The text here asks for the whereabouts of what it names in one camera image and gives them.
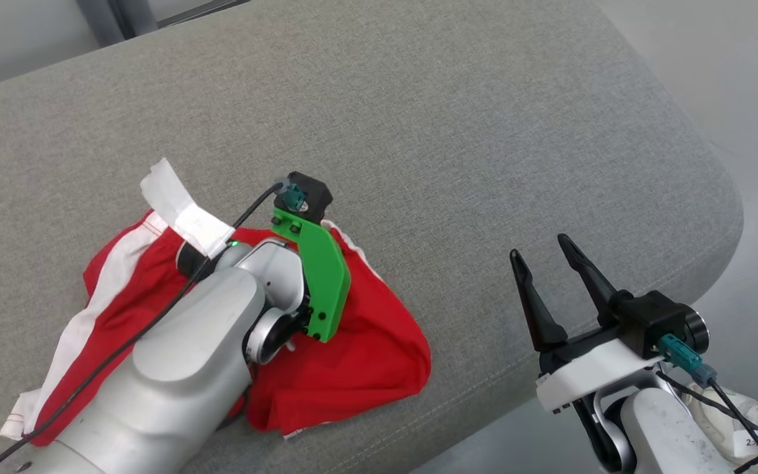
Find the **black cable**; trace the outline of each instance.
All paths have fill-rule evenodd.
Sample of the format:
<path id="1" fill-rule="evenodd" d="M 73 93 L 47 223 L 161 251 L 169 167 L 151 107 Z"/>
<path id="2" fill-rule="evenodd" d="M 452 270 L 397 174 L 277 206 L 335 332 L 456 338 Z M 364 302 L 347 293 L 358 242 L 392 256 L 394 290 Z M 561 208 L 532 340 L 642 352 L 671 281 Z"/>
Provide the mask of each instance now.
<path id="1" fill-rule="evenodd" d="M 244 412 L 247 411 L 247 406 L 250 405 L 250 387 L 253 385 L 253 381 L 256 380 L 256 374 L 259 372 L 259 370 L 256 368 L 255 363 L 251 363 L 249 366 L 249 369 L 250 369 L 250 372 L 252 373 L 250 375 L 250 384 L 247 384 L 247 387 L 244 389 L 244 392 L 241 393 L 241 397 L 244 398 L 244 403 L 241 405 L 241 408 L 238 409 L 238 413 L 236 413 L 234 416 L 224 418 L 222 422 L 219 424 L 218 428 L 216 428 L 216 431 L 225 429 L 226 427 L 230 426 L 232 423 L 235 423 L 235 420 L 238 420 L 238 418 L 241 418 L 241 415 L 243 415 Z"/>
<path id="2" fill-rule="evenodd" d="M 262 204 L 265 199 L 268 198 L 273 192 L 275 192 L 277 189 L 280 189 L 282 187 L 282 183 L 274 183 L 273 186 L 268 188 L 265 192 L 262 193 L 259 198 L 256 199 L 256 201 L 253 202 L 253 204 L 250 205 L 250 207 L 247 208 L 246 211 L 244 211 L 243 214 L 236 220 L 235 224 L 233 225 L 234 228 L 240 227 L 242 224 L 244 224 L 244 221 L 247 220 L 247 218 L 250 217 L 251 214 L 253 214 L 253 211 L 256 210 L 257 207 L 259 207 L 260 204 Z M 81 384 L 78 385 L 78 387 L 73 391 L 72 395 L 69 396 L 69 398 L 66 399 L 63 404 L 60 405 L 57 410 L 55 410 L 54 413 L 51 414 L 51 417 L 45 420 L 44 423 L 42 423 L 40 426 L 34 429 L 34 431 L 30 432 L 27 435 L 24 435 L 22 439 L 17 441 L 15 444 L 13 444 L 8 449 L 4 450 L 3 453 L 0 455 L 0 463 L 8 458 L 8 456 L 11 456 L 13 453 L 15 453 L 19 448 L 23 447 L 25 444 L 30 443 L 31 439 L 36 438 L 39 436 L 42 432 L 44 432 L 49 426 L 51 426 L 52 423 L 57 420 L 57 417 L 60 417 L 60 414 L 62 414 L 64 411 L 66 411 L 66 408 L 69 408 L 69 405 L 72 404 L 72 401 L 75 400 L 75 398 L 81 394 L 82 391 L 84 391 L 85 388 L 87 388 L 87 385 L 90 384 L 99 374 L 102 372 L 102 370 L 106 369 L 109 364 L 115 360 L 116 357 L 120 356 L 124 353 L 130 346 L 132 346 L 136 341 L 138 341 L 142 336 L 145 335 L 145 333 L 151 328 L 157 326 L 157 323 L 162 320 L 162 318 L 165 318 L 165 315 L 168 315 L 168 312 L 174 308 L 175 304 L 178 303 L 184 296 L 186 296 L 186 292 L 189 291 L 190 288 L 192 288 L 192 285 L 195 284 L 197 279 L 201 276 L 201 273 L 204 271 L 204 268 L 207 267 L 207 263 L 210 261 L 210 258 L 204 258 L 203 264 L 198 267 L 198 270 L 196 270 L 194 273 L 192 273 L 192 276 L 189 277 L 189 281 L 186 282 L 186 285 L 183 285 L 183 288 L 175 295 L 174 298 L 172 298 L 171 302 L 168 303 L 168 305 L 163 308 L 162 311 L 159 312 L 157 316 L 154 317 L 151 322 L 147 324 L 147 326 L 143 327 L 141 330 L 139 330 L 138 333 L 133 335 L 133 337 L 130 337 L 127 341 L 123 343 L 120 347 L 118 347 L 113 353 L 105 360 L 103 360 L 99 366 L 97 366 L 88 376 L 87 378 L 81 382 Z"/>
<path id="3" fill-rule="evenodd" d="M 719 382 L 716 382 L 715 379 L 710 379 L 707 381 L 707 384 L 709 384 L 710 387 L 713 387 L 713 390 L 715 390 L 715 393 L 719 394 L 719 397 L 721 397 L 721 400 L 725 405 L 727 405 L 727 408 L 729 408 L 730 411 L 733 411 L 736 419 L 739 420 L 739 423 L 742 423 L 742 426 L 745 427 L 745 430 L 748 432 L 750 437 L 753 438 L 754 442 L 758 446 L 758 436 L 755 434 L 755 432 L 753 432 L 753 427 L 750 426 L 751 423 L 747 418 L 742 416 L 742 414 L 739 412 L 739 408 L 736 408 L 733 402 L 730 401 L 730 397 L 724 393 L 724 390 L 721 390 Z"/>
<path id="4" fill-rule="evenodd" d="M 750 461 L 745 462 L 745 464 L 737 467 L 736 470 L 733 471 L 733 474 L 742 474 L 742 472 L 748 471 L 750 468 L 752 468 L 754 465 L 757 465 L 757 464 L 758 464 L 758 456 L 756 456 Z"/>
<path id="5" fill-rule="evenodd" d="M 268 196 L 270 196 L 271 194 L 274 194 L 274 192 L 277 189 L 280 189 L 280 187 L 282 187 L 281 182 L 274 183 L 274 185 L 272 185 L 265 192 L 263 192 L 259 197 L 257 197 L 256 201 L 253 201 L 253 204 L 251 204 L 250 207 L 247 208 L 244 214 L 241 214 L 241 216 L 239 216 L 238 219 L 236 219 L 236 221 L 234 222 L 232 226 L 234 226 L 234 228 L 241 227 L 241 225 L 244 224 L 244 221 L 246 221 L 247 218 L 250 217 L 250 214 L 252 214 L 253 211 L 255 211 L 257 207 L 261 206 L 261 204 L 265 202 L 265 199 L 268 199 Z"/>
<path id="6" fill-rule="evenodd" d="M 663 372 L 656 372 L 656 374 L 657 374 L 657 376 L 659 378 L 661 378 L 662 380 L 668 382 L 671 386 L 675 387 L 677 390 L 680 390 L 680 392 L 685 393 L 686 395 L 691 396 L 695 400 L 698 400 L 698 402 L 701 402 L 704 405 L 707 405 L 708 407 L 715 408 L 716 410 L 721 411 L 723 414 L 727 415 L 728 417 L 731 417 L 731 418 L 734 418 L 734 419 L 737 419 L 737 420 L 739 419 L 739 418 L 737 418 L 737 414 L 738 414 L 739 417 L 741 417 L 741 413 L 739 413 L 738 410 L 736 410 L 736 412 L 734 413 L 732 410 L 729 410 L 727 407 L 725 407 L 721 403 L 718 403 L 718 402 L 716 402 L 714 400 L 710 400 L 709 398 L 707 398 L 703 394 L 700 394 L 697 391 L 692 390 L 691 388 L 687 387 L 686 385 L 683 385 L 682 383 L 680 383 L 680 382 L 672 379 L 670 376 L 665 375 Z M 749 423 L 749 425 L 752 426 L 753 429 L 758 430 L 758 426 L 755 423 L 751 422 L 749 419 L 747 419 L 745 417 L 742 417 L 742 418 L 744 418 L 745 421 L 747 423 Z M 740 474 L 741 472 L 745 472 L 745 471 L 749 470 L 750 467 L 752 467 L 754 465 L 757 465 L 757 464 L 758 464 L 758 456 L 756 456 L 755 458 L 753 458 L 750 461 L 745 462 L 745 464 L 740 465 L 738 468 L 736 468 L 736 471 L 734 471 L 734 472 L 736 474 Z"/>
<path id="7" fill-rule="evenodd" d="M 721 403 L 718 403 L 718 402 L 716 402 L 714 400 L 708 399 L 706 396 L 701 395 L 697 391 L 692 390 L 691 388 L 687 387 L 686 385 L 683 385 L 682 383 L 680 383 L 680 382 L 672 379 L 670 376 L 665 375 L 662 372 L 657 372 L 657 376 L 659 378 L 663 379 L 664 381 L 669 382 L 669 384 L 671 384 L 671 386 L 675 387 L 677 390 L 680 390 L 683 393 L 685 393 L 686 395 L 689 395 L 692 398 L 694 398 L 695 400 L 698 400 L 698 402 L 701 402 L 704 405 L 708 405 L 709 407 L 715 408 L 716 410 L 721 411 L 723 414 L 727 415 L 728 417 L 731 417 L 731 418 L 734 418 L 734 419 L 739 419 L 739 418 L 736 418 L 736 415 L 734 414 L 733 411 L 730 411 L 727 407 L 725 407 Z M 758 425 L 756 425 L 755 423 L 751 422 L 747 418 L 745 418 L 745 420 L 747 421 L 747 423 L 750 423 L 750 426 L 752 426 L 753 429 L 758 430 Z"/>

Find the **floor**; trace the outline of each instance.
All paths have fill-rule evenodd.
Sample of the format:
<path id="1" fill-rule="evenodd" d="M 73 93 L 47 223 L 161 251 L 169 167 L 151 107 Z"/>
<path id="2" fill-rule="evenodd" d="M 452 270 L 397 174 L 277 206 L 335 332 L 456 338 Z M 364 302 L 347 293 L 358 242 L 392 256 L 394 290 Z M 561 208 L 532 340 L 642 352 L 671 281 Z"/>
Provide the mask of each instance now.
<path id="1" fill-rule="evenodd" d="M 695 303 L 706 360 L 758 398 L 758 1 L 596 0 L 733 174 L 745 229 L 727 271 Z M 578 418 L 532 400 L 411 474 L 602 471 Z"/>

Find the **red fabric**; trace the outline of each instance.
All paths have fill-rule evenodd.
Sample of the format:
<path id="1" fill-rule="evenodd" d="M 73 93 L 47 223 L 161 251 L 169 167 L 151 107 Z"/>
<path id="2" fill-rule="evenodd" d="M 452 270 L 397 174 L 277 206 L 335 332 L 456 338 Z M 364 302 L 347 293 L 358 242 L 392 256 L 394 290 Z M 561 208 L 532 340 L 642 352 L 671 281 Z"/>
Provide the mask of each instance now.
<path id="1" fill-rule="evenodd" d="M 90 295 L 109 252 L 135 227 L 124 229 L 88 265 L 84 282 Z M 344 420 L 415 395 L 429 378 L 429 346 L 408 310 L 360 255 L 346 245 L 338 231 L 332 230 L 332 234 L 352 276 L 339 329 L 325 344 L 298 335 L 293 353 L 283 348 L 271 363 L 259 366 L 247 408 L 247 419 L 256 429 L 280 429 L 286 435 Z M 267 230 L 241 228 L 234 239 L 253 246 L 271 236 L 274 234 Z M 168 228 L 144 251 L 130 282 L 96 318 L 84 349 L 40 410 L 36 426 L 48 420 L 90 372 L 153 320 L 180 291 L 186 278 L 175 268 L 174 259 L 181 243 L 181 237 Z M 51 443 L 92 400 L 101 381 L 121 360 L 123 357 L 118 357 L 109 364 L 32 443 Z M 239 400 L 231 414 L 242 404 Z"/>

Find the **gray couch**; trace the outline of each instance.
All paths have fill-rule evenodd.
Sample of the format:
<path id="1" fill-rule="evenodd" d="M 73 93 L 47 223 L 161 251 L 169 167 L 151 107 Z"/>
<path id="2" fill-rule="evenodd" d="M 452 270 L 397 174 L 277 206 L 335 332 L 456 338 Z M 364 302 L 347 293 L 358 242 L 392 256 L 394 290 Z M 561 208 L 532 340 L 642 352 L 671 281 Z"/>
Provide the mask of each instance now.
<path id="1" fill-rule="evenodd" d="M 189 473 L 406 472 L 534 395 L 512 247 L 576 334 L 595 313 L 556 233 L 617 286 L 692 303 L 742 228 L 728 175 L 592 2 L 256 0 L 0 84 L 0 425 L 162 156 L 225 220 L 287 171 L 328 183 L 434 363 L 421 395 L 289 441 L 237 423 Z"/>

